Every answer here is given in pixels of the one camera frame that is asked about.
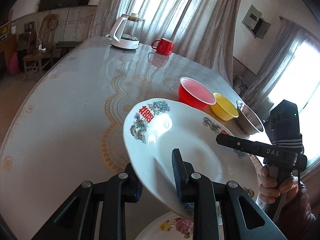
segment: pink bag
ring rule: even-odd
[[[18,64],[18,56],[17,52],[12,55],[9,65],[9,71],[11,75],[18,74],[20,72],[19,64]]]

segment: white plate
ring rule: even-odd
[[[223,240],[223,227],[219,226],[220,239]],[[193,222],[185,220],[173,212],[168,212],[151,222],[136,240],[183,240],[193,237]]]
[[[159,201],[193,220],[192,206],[178,197],[171,153],[180,149],[184,161],[215,182],[238,182],[255,201],[257,175],[248,154],[216,142],[220,132],[231,132],[206,113],[183,103],[153,98],[136,104],[124,121],[124,142],[141,183]]]

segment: metal screw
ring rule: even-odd
[[[238,183],[236,183],[235,181],[229,181],[228,182],[228,186],[231,187],[231,188],[236,188],[238,187]]]
[[[84,187],[84,188],[90,187],[91,186],[91,182],[86,180],[86,181],[82,182],[81,186]]]
[[[194,173],[191,174],[191,177],[194,178],[194,179],[199,179],[199,178],[201,178],[201,175],[199,173],[197,173],[197,172],[194,172]]]
[[[118,177],[119,177],[120,179],[126,179],[126,178],[128,177],[128,174],[126,174],[125,172],[122,172],[122,173],[120,173],[120,174],[118,175]]]

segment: wooden chair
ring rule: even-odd
[[[56,14],[48,14],[44,17],[40,31],[39,31],[39,40],[44,46],[47,46],[45,51],[35,50],[32,54],[26,55],[23,57],[24,72],[26,77],[28,77],[28,69],[30,68],[39,68],[40,75],[42,76],[42,69],[48,65],[51,61],[51,66],[53,66],[53,38],[58,25],[58,16]],[[41,60],[43,58],[51,58],[44,65],[42,65]]]

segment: electric kettle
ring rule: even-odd
[[[145,19],[138,14],[123,14],[113,25],[110,34],[106,38],[111,44],[120,49],[137,49]]]

